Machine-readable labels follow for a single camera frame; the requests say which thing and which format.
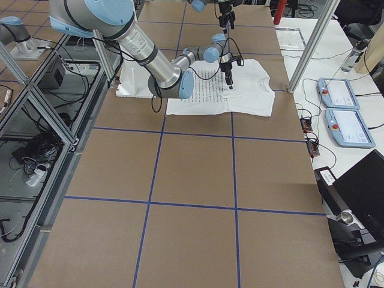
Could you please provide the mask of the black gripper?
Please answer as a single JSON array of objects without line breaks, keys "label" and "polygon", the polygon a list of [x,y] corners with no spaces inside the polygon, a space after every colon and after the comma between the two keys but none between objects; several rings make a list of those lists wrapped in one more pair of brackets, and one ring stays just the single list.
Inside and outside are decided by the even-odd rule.
[{"label": "black gripper", "polygon": [[230,90],[233,89],[232,61],[232,55],[224,55],[220,59],[220,71],[225,74],[225,81]]},{"label": "black gripper", "polygon": [[233,11],[233,7],[235,5],[234,1],[219,1],[219,11],[221,15],[218,17],[219,24],[223,28],[224,27],[224,21],[230,22],[230,28],[235,28],[235,12]]}]

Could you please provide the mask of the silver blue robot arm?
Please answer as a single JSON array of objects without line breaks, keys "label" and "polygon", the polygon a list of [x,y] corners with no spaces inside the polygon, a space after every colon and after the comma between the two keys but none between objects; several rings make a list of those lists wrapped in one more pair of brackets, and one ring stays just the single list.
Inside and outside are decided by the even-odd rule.
[{"label": "silver blue robot arm", "polygon": [[217,61],[226,84],[233,88],[232,62],[224,34],[211,38],[210,46],[189,47],[169,61],[137,22],[133,1],[50,1],[50,24],[68,35],[91,38],[98,30],[105,40],[117,41],[149,73],[150,91],[161,98],[188,99],[193,94],[191,64]]},{"label": "silver blue robot arm", "polygon": [[196,12],[202,12],[208,4],[214,5],[215,18],[219,22],[219,26],[227,33],[227,29],[233,30],[235,28],[235,12],[233,8],[242,4],[242,1],[206,1],[206,0],[192,0],[187,1]]}]

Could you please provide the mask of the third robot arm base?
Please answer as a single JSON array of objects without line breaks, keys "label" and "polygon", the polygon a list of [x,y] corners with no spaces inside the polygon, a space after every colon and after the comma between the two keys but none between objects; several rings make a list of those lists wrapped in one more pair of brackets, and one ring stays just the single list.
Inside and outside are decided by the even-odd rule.
[{"label": "third robot arm base", "polygon": [[33,38],[16,16],[1,18],[1,43],[5,46],[16,44],[10,51],[10,55],[16,60],[37,60],[46,47],[51,46],[50,41]]}]

